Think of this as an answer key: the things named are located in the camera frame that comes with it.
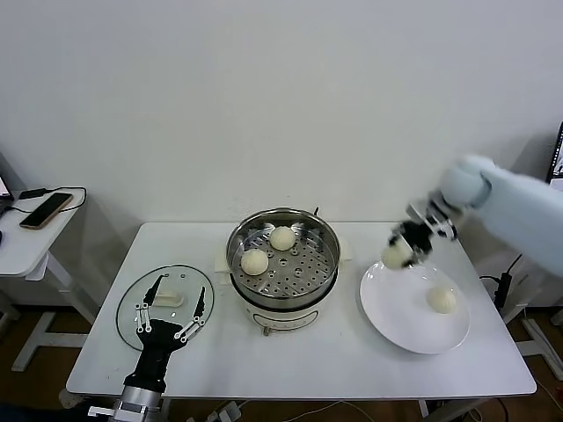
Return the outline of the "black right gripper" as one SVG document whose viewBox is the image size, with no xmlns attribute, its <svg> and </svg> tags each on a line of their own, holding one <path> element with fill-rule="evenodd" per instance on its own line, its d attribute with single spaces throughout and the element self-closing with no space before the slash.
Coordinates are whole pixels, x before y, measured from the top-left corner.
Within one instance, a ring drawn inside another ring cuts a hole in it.
<svg viewBox="0 0 563 422">
<path fill-rule="evenodd" d="M 407 267 L 423 264 L 432 252 L 432 230 L 424 223 L 402 221 L 393 230 L 387 249 L 399 252 L 401 248 L 408 252 Z"/>
</svg>

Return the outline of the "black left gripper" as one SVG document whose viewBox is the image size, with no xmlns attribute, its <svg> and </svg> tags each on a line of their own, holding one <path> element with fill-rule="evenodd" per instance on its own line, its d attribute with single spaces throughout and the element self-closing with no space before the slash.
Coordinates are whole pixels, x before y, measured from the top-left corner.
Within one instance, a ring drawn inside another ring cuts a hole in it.
<svg viewBox="0 0 563 422">
<path fill-rule="evenodd" d="M 150 320 L 150 307 L 163 278 L 163 275 L 159 275 L 147 290 L 143 302 L 135 305 L 135 331 L 143 349 L 134 372 L 124 380 L 125 387 L 166 389 L 165 374 L 171 354 L 183 347 L 205 325 L 205 287 L 201 288 L 191 321 L 183 328 L 179 324 L 159 319 Z"/>
</svg>

